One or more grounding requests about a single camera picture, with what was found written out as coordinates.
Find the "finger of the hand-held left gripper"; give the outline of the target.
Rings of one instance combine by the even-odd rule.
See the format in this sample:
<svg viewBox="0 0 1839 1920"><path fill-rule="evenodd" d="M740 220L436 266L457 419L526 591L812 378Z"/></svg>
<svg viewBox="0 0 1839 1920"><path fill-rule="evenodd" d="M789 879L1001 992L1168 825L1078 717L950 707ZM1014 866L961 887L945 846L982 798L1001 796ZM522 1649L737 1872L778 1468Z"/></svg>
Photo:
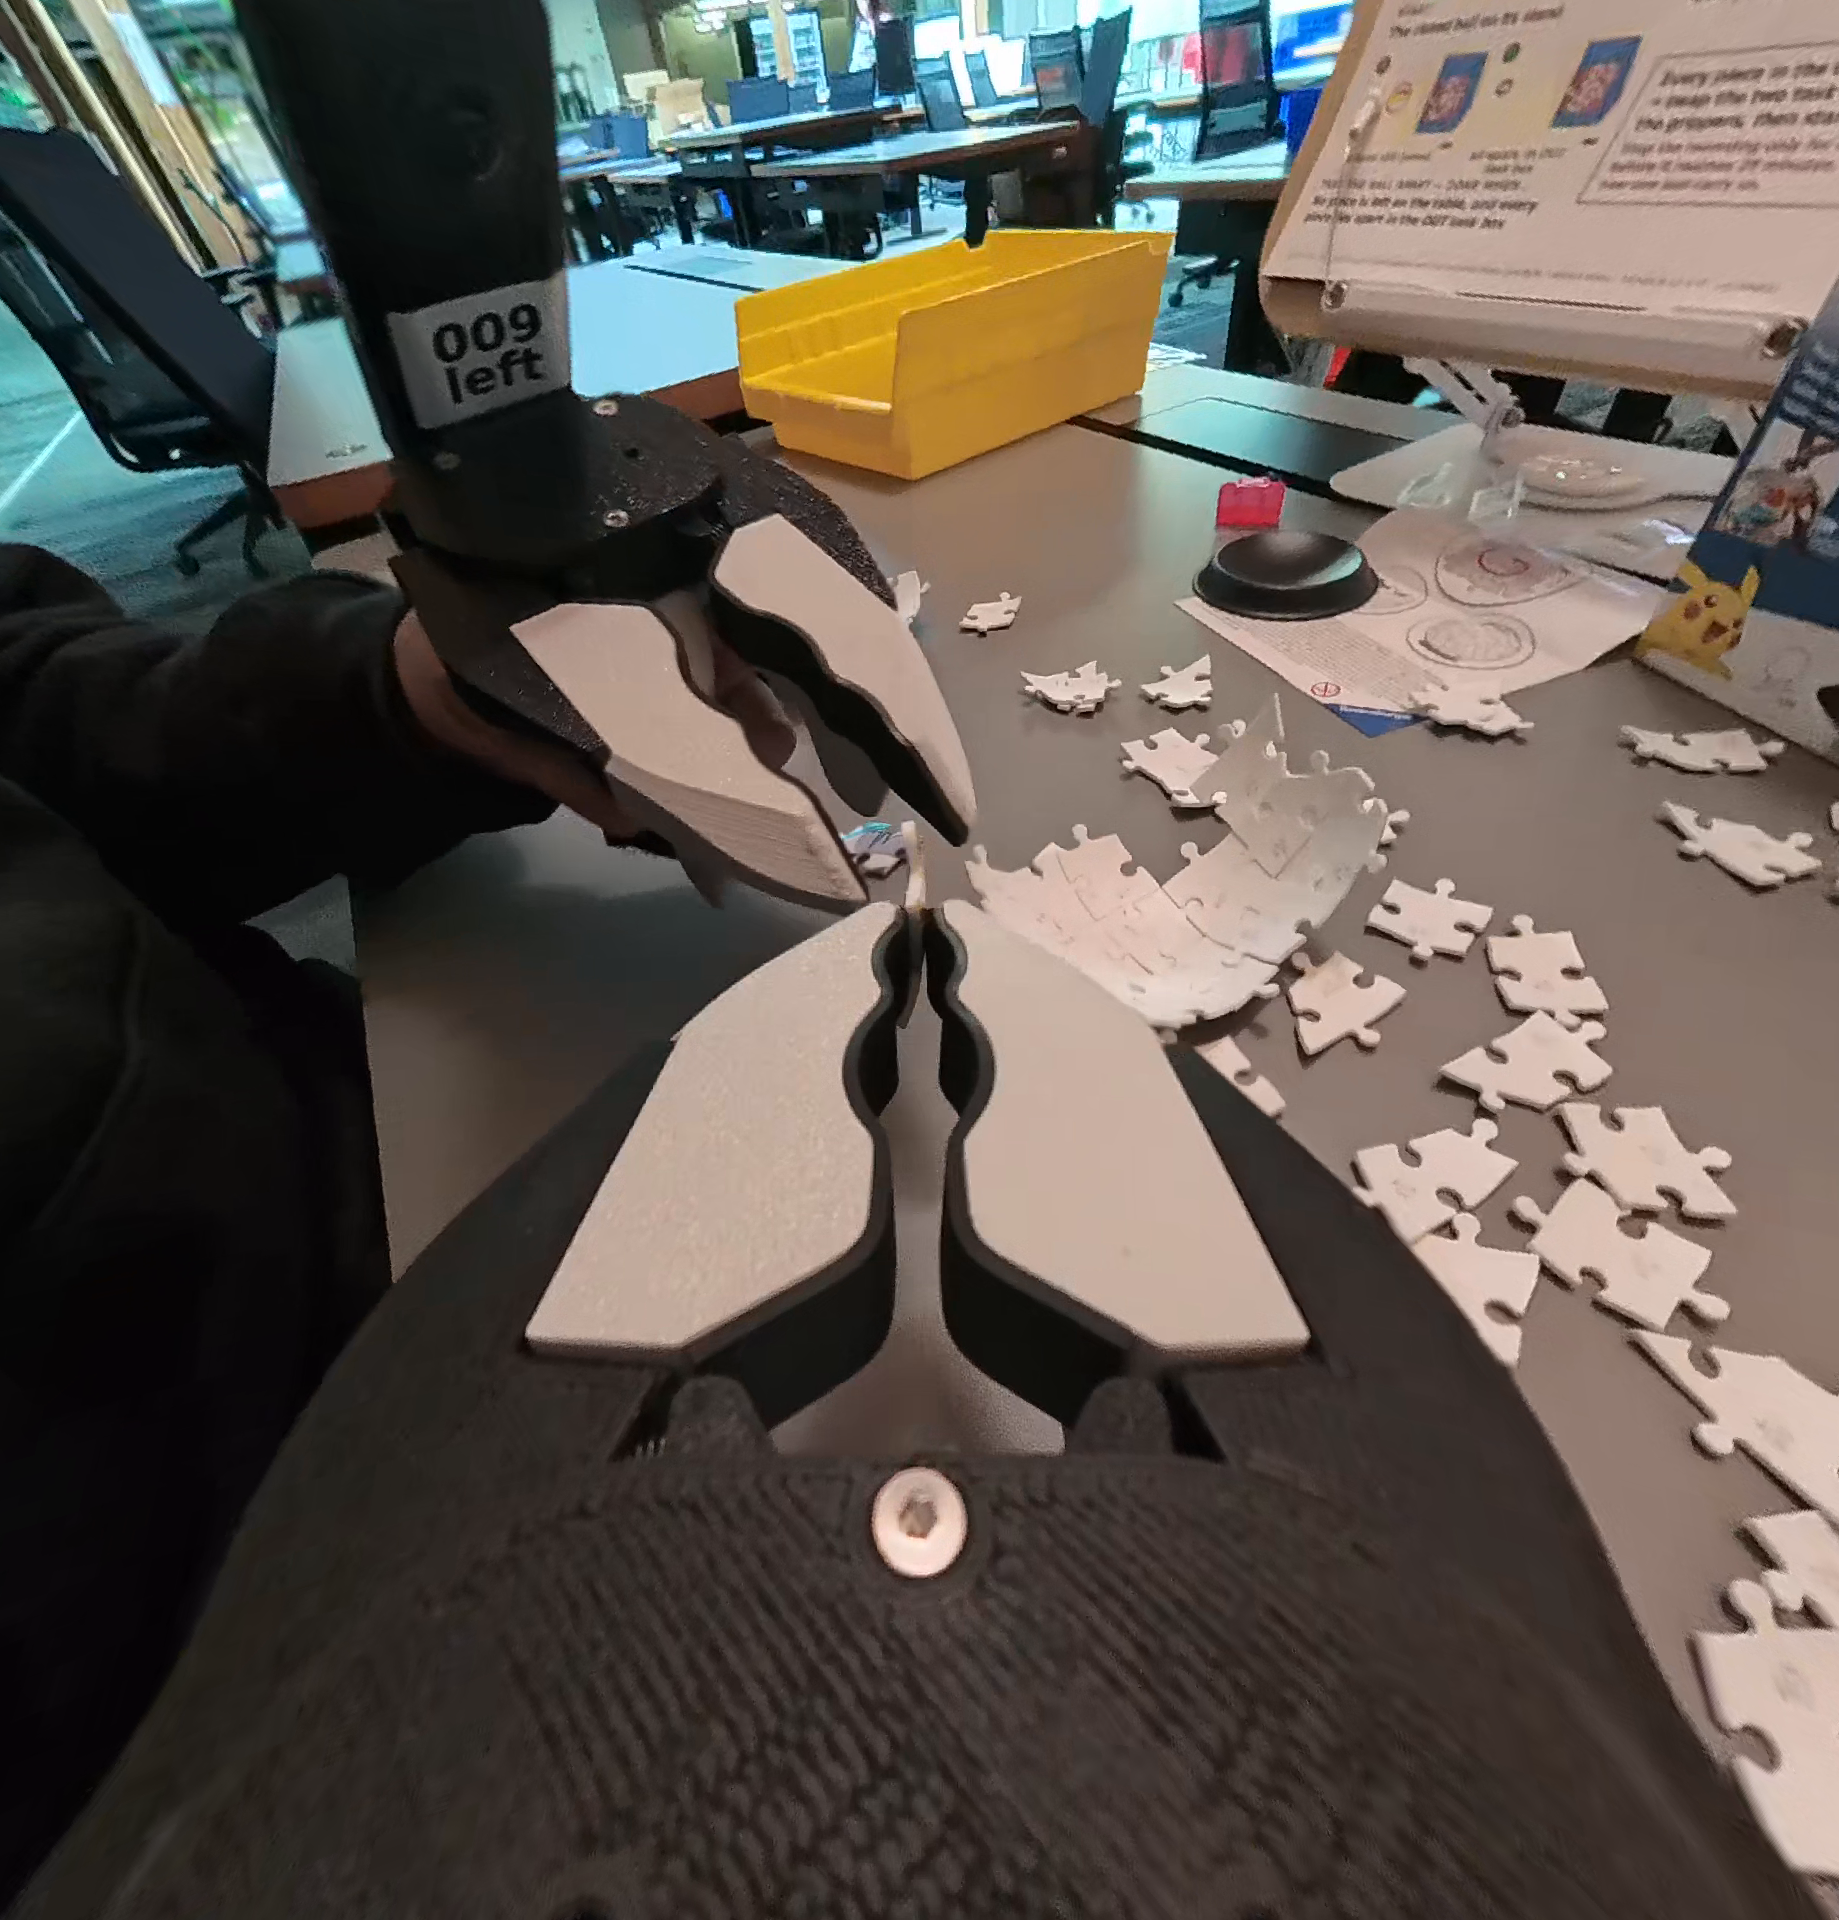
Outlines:
<svg viewBox="0 0 1839 1920"><path fill-rule="evenodd" d="M696 689L682 635L645 603L571 601L511 630L596 737L618 800L698 875L849 914L865 900L820 803L763 765L740 719Z"/></svg>
<svg viewBox="0 0 1839 1920"><path fill-rule="evenodd" d="M971 839L971 763L894 603L778 514L727 533L707 597L717 635L787 694L841 803L863 816L895 796L951 846Z"/></svg>

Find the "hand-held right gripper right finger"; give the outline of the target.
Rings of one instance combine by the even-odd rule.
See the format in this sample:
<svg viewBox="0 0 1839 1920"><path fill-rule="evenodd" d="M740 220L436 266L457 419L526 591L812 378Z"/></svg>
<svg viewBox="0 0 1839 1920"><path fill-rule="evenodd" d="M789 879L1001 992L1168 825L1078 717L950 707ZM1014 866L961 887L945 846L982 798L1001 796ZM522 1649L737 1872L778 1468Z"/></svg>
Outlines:
<svg viewBox="0 0 1839 1920"><path fill-rule="evenodd" d="M955 1349L1061 1427L1109 1379L1303 1355L1311 1329L1171 1052L1087 973L987 912L930 914L941 1313Z"/></svg>

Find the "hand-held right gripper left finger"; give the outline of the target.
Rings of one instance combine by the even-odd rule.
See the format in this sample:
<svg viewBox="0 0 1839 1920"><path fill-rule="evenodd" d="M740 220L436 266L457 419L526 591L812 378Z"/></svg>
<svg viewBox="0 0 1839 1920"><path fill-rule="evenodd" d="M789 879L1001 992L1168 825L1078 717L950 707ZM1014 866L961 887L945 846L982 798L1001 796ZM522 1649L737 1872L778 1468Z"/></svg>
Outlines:
<svg viewBox="0 0 1839 1920"><path fill-rule="evenodd" d="M667 1045L525 1326L537 1355L733 1379L781 1422L860 1374L895 1296L882 1108L908 910L870 902Z"/></svg>

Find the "bowl-shaped assembled puzzle section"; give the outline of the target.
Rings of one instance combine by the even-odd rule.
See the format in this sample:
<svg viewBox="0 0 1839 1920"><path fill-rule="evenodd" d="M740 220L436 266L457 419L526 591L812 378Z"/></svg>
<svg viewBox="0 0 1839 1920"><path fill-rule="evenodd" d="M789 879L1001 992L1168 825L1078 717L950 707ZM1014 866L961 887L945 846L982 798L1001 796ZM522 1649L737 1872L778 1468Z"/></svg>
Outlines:
<svg viewBox="0 0 1839 1920"><path fill-rule="evenodd" d="M1274 698L1214 733L1124 741L1121 769L1193 833L1168 875L1116 833L1076 825L1016 868L972 846L961 887L1155 1028L1272 995L1290 956L1387 866L1391 808L1371 776L1323 749L1295 755Z"/></svg>

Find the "scatter of white pieces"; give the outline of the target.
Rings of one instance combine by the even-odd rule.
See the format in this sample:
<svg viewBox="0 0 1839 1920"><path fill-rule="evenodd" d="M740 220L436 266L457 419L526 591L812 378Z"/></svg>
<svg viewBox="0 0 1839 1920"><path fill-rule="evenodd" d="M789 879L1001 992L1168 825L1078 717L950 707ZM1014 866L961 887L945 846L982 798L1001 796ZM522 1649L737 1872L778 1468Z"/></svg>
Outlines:
<svg viewBox="0 0 1839 1920"><path fill-rule="evenodd" d="M1481 1166L1401 1223L1449 1215L1421 1253L1510 1351L1722 1786L1839 1860L1839 1527L1792 1476L1839 1437L1839 774L1644 755L1741 719L1627 645L1505 695L1525 730L1363 734L1156 597L922 623L999 866L1085 825L1168 875L1193 833L1121 746L1269 698L1405 812L1272 995L1166 1034L1375 1230L1389 1183Z"/></svg>

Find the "person's left forearm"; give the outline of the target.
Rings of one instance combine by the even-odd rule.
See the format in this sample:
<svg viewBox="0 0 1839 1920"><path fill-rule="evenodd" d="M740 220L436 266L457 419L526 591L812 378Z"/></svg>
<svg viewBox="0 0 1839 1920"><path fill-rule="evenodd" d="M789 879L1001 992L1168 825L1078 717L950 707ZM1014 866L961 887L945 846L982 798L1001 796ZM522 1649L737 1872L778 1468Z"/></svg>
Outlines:
<svg viewBox="0 0 1839 1920"><path fill-rule="evenodd" d="M0 541L0 776L185 925L247 921L331 875L387 883L543 821L551 796L415 717L402 619L398 591L311 572L188 635Z"/></svg>

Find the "black round ball stand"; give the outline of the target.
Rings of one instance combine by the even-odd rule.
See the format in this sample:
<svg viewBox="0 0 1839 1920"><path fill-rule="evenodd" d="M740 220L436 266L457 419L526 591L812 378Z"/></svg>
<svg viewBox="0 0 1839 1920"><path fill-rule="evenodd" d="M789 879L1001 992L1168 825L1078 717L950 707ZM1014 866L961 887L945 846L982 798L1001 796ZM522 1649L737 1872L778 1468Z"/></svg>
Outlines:
<svg viewBox="0 0 1839 1920"><path fill-rule="evenodd" d="M1231 533L1193 580L1204 603L1254 619L1355 613L1379 589L1379 573L1355 540L1287 527Z"/></svg>

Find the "blue puzzle box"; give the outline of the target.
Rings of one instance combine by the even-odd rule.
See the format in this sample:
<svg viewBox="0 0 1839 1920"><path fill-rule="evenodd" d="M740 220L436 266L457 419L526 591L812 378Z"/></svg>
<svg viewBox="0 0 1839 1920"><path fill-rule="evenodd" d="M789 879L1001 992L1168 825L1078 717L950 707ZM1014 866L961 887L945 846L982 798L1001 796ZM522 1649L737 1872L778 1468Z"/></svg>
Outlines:
<svg viewBox="0 0 1839 1920"><path fill-rule="evenodd" d="M1839 765L1839 279L1632 658Z"/></svg>

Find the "person's left hand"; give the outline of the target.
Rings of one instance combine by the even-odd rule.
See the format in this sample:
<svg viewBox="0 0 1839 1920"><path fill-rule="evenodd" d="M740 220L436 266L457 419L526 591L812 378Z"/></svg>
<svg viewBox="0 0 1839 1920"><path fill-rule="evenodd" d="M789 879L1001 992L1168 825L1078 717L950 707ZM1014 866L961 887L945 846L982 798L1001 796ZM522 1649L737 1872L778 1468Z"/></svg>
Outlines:
<svg viewBox="0 0 1839 1920"><path fill-rule="evenodd" d="M516 733L467 704L415 613L402 613L392 638L392 663L414 721L441 749L482 771L546 794L598 827L612 846L677 856L656 831L641 827L606 779L553 738Z"/></svg>

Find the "yellow plastic bin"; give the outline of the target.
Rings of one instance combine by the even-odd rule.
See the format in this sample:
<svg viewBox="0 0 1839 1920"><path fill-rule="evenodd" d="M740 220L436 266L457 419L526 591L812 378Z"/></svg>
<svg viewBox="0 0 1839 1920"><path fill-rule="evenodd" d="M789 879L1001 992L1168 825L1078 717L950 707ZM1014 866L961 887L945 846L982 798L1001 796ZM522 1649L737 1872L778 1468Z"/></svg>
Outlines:
<svg viewBox="0 0 1839 1920"><path fill-rule="evenodd" d="M917 481L1135 393L1169 240L996 228L735 306L748 416L778 443Z"/></svg>

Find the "black office chair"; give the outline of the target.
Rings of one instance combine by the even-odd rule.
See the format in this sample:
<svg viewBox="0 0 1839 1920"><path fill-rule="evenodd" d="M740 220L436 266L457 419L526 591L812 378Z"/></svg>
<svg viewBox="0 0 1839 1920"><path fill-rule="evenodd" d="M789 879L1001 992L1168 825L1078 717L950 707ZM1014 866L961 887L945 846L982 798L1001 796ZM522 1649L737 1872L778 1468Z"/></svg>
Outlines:
<svg viewBox="0 0 1839 1920"><path fill-rule="evenodd" d="M1197 3L1199 101L1191 166L1261 186L1261 197L1182 195L1176 250L1197 260L1185 279L1208 288L1231 275L1231 316L1256 301L1256 268L1285 179L1285 128L1271 68L1269 2Z"/></svg>
<svg viewBox="0 0 1839 1920"><path fill-rule="evenodd" d="M1119 103L1131 11L1099 15L1089 30L1037 30L1027 38L1039 118L1059 139L1020 168L1028 226L1109 226L1124 179Z"/></svg>
<svg viewBox="0 0 1839 1920"><path fill-rule="evenodd" d="M238 489L172 546L177 572L284 516L267 481L279 355L73 131L0 123L0 301L58 370L95 443L138 476L228 470Z"/></svg>

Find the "dark office desk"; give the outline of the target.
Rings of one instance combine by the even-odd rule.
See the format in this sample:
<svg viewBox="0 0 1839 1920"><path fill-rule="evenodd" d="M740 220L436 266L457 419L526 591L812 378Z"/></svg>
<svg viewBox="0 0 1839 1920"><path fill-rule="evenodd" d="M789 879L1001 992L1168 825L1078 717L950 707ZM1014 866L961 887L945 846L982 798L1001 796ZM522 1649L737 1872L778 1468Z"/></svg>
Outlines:
<svg viewBox="0 0 1839 1920"><path fill-rule="evenodd" d="M1054 179L1064 195L1054 226L1091 220L1091 177L1099 135L1076 118L969 126L955 133L902 131L860 139L861 116L798 116L779 123L735 123L677 135L670 151L682 179L721 195L733 242L753 253L867 258L879 219L905 198L894 181L955 183L961 238L976 248L995 223L995 179L1010 174Z"/></svg>

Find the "white instruction leaflet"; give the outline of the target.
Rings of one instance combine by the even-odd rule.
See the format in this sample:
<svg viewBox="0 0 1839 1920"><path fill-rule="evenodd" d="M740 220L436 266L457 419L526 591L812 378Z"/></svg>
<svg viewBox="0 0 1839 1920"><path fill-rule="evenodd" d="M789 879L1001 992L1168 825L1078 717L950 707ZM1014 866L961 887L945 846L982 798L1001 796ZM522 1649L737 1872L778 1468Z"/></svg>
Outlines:
<svg viewBox="0 0 1839 1920"><path fill-rule="evenodd" d="M1359 733L1389 733L1429 689L1510 695L1574 674L1664 601L1653 580L1428 510L1391 511L1356 543L1379 580L1356 610L1254 617L1196 596L1179 610Z"/></svg>

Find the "person's black clothing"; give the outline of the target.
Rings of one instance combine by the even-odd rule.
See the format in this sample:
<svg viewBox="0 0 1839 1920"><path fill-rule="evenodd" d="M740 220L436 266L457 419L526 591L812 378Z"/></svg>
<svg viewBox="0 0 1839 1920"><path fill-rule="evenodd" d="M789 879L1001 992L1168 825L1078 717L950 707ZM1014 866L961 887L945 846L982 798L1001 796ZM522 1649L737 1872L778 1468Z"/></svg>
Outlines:
<svg viewBox="0 0 1839 1920"><path fill-rule="evenodd" d="M385 1277L352 977L162 924L0 778L0 1913Z"/></svg>

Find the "white instruction sign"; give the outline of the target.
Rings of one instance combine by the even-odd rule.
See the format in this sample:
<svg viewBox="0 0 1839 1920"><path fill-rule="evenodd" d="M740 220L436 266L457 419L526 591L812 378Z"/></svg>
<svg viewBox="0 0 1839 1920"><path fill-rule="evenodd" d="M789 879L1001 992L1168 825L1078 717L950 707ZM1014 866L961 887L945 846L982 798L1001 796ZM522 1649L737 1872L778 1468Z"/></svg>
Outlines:
<svg viewBox="0 0 1839 1920"><path fill-rule="evenodd" d="M1355 3L1259 301L1290 336L1765 398L1839 280L1839 2Z"/></svg>

